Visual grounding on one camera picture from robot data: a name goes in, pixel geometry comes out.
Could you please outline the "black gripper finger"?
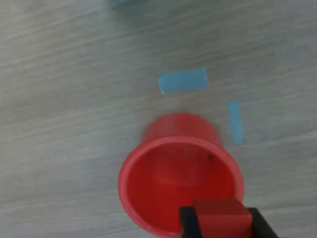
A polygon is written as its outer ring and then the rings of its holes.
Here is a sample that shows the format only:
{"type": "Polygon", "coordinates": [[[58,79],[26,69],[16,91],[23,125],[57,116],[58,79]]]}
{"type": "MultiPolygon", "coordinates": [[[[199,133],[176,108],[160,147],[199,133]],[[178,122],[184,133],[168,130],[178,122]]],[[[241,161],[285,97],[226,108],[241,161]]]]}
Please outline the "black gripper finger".
{"type": "Polygon", "coordinates": [[[183,238],[202,238],[194,207],[183,206],[179,209],[183,238]]]}
{"type": "Polygon", "coordinates": [[[252,215],[252,238],[278,238],[276,232],[272,229],[266,219],[255,207],[248,208],[252,215]]]}

